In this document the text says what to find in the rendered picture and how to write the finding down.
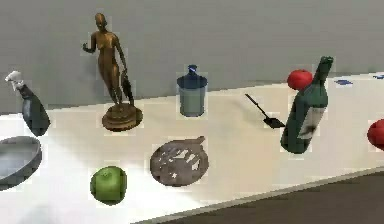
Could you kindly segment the green wine bottle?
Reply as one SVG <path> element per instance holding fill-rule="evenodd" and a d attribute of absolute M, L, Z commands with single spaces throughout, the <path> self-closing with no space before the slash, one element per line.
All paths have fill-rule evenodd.
<path fill-rule="evenodd" d="M 333 62 L 333 57 L 322 56 L 312 82 L 296 94 L 280 140 L 286 151 L 307 151 L 328 106 L 325 82 Z"/>

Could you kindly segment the bronze human figure statue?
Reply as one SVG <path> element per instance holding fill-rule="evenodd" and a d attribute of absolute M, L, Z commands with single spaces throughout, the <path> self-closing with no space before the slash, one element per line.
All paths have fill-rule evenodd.
<path fill-rule="evenodd" d="M 125 55 L 118 36 L 107 29 L 104 14 L 95 15 L 95 24 L 90 45 L 84 43 L 82 49 L 90 54 L 99 51 L 98 71 L 114 103 L 103 115 L 102 125 L 112 132 L 130 130 L 141 122 L 142 112 L 135 106 Z"/>

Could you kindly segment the black spatula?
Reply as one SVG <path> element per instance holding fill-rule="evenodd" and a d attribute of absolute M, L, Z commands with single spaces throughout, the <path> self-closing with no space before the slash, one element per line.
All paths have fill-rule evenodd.
<path fill-rule="evenodd" d="M 270 117 L 260 106 L 259 104 L 249 95 L 245 94 L 245 96 L 260 110 L 260 112 L 264 115 L 263 122 L 268 125 L 272 129 L 283 128 L 285 124 L 280 121 L 278 118 Z"/>

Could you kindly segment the grey bowl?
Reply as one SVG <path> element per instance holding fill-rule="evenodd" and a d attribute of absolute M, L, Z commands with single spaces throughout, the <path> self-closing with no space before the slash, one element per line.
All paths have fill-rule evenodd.
<path fill-rule="evenodd" d="M 27 180 L 40 166 L 40 141 L 29 136 L 15 136 L 0 141 L 0 191 Z"/>

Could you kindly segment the brown round patterned trivet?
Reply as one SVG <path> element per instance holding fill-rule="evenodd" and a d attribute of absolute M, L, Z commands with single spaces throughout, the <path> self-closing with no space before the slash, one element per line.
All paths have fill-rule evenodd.
<path fill-rule="evenodd" d="M 172 140 L 156 149 L 150 158 L 152 177 L 164 186 L 188 186 L 207 172 L 209 159 L 203 149 L 204 136 Z"/>

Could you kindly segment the dark spray bottle white nozzle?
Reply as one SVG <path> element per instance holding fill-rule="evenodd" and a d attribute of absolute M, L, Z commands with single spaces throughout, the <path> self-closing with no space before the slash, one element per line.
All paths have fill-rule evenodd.
<path fill-rule="evenodd" d="M 43 136 L 51 121 L 39 97 L 24 83 L 19 71 L 12 71 L 5 77 L 13 89 L 18 91 L 23 100 L 22 117 L 29 130 L 35 136 Z"/>

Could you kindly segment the red tomato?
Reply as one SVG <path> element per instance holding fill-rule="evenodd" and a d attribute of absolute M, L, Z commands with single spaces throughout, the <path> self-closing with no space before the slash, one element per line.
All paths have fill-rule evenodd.
<path fill-rule="evenodd" d="M 373 146 L 384 151 L 384 119 L 371 124 L 367 132 L 367 138 Z"/>
<path fill-rule="evenodd" d="M 287 84 L 291 89 L 301 90 L 309 85 L 312 82 L 312 79 L 313 75 L 311 72 L 304 69 L 298 69 L 289 74 Z"/>

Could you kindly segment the green apple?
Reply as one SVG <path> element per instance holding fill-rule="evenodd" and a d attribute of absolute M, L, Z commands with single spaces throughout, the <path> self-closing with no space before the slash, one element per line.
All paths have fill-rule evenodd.
<path fill-rule="evenodd" d="M 117 166 L 107 166 L 95 172 L 90 181 L 90 192 L 99 202 L 106 205 L 120 203 L 127 190 L 127 175 Z"/>

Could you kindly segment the grey jar with blue lid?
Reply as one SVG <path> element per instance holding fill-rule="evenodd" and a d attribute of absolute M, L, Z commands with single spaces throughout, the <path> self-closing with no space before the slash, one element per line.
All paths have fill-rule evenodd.
<path fill-rule="evenodd" d="M 198 66 L 188 66 L 188 73 L 177 79 L 180 113 L 185 117 L 199 117 L 205 109 L 205 93 L 208 80 L 197 73 Z"/>

